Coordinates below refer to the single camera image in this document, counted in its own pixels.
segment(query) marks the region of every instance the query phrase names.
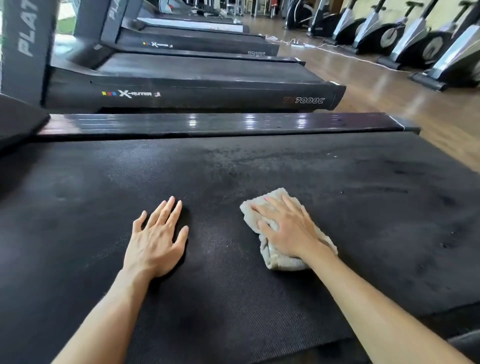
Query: person's left arm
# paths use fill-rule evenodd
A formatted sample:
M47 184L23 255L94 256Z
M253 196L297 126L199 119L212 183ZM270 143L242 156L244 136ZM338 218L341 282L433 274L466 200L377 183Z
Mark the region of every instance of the person's left arm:
M145 211L133 222L122 270L52 364L124 362L150 280L170 272L185 250L188 227L183 227L172 242L182 208L179 201L172 212L174 203L173 197L163 201L143 230Z

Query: yellow wall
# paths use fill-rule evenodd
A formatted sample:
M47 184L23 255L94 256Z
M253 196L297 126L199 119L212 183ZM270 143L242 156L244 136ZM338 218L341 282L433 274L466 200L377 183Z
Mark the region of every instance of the yellow wall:
M430 2L430 0L416 1L423 2L425 6L427 6L427 4ZM384 7L386 7L387 9L380 12L380 19L382 20L382 22L391 23L405 15L405 12L407 11L407 6L405 2L405 0L387 0L384 5ZM427 18L428 26L431 26L432 29L438 29L440 26L451 21L453 17L455 17L455 15L460 11L460 7L458 6L459 2L460 0L439 0L432 13ZM372 11L370 7L377 3L377 0L358 0L355 4L355 7L353 8L355 16L368 16L368 14L370 14L370 12ZM343 6L345 7L347 4L348 0L344 0ZM409 23L420 16L425 6L423 8L416 7L412 11L410 16L408 17Z

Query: white towel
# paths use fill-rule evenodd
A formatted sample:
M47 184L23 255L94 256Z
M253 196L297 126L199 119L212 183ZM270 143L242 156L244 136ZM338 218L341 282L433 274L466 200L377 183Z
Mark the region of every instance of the white towel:
M277 249L275 249L275 247L272 246L272 244L268 243L266 236L261 234L260 230L258 229L257 223L258 223L258 220L260 219L265 221L275 231L278 231L278 224L275 221L267 219L262 215L260 215L258 212L252 210L251 204L265 205L271 209L275 209L271 204L269 204L265 200L265 197L267 196L273 197L281 201L283 194L288 195L288 192L285 190L285 188L279 188L268 194L264 194L263 196L254 198L253 200L244 201L240 205L240 210L243 212L243 219L245 220L247 225L250 227L250 229L252 229L257 234L260 234L259 236L260 253L262 253L262 257L264 258L265 264L268 269L276 269L276 270L308 269L309 268L308 265L306 265L303 260L299 258L292 258L290 256L281 254ZM295 205L297 205L298 208L301 207L301 204L298 201L298 199L296 199L295 197L291 197L291 200ZM322 242L326 242L328 246L333 250L333 252L335 254L338 254L338 250L336 246L333 244L332 240L328 236L326 236L317 226L315 226L315 232L317 233L318 238Z

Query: green grass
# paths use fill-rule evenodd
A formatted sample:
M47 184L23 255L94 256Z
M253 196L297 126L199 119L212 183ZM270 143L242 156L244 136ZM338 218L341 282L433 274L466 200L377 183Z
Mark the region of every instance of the green grass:
M76 17L66 18L57 22L57 34L72 34L75 29Z

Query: forearm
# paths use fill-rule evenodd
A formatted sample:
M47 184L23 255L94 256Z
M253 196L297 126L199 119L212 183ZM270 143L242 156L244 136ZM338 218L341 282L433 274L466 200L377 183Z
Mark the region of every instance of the forearm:
M305 261L332 294L373 364L471 364L323 247Z
M120 364L148 288L141 274L120 271L52 364Z

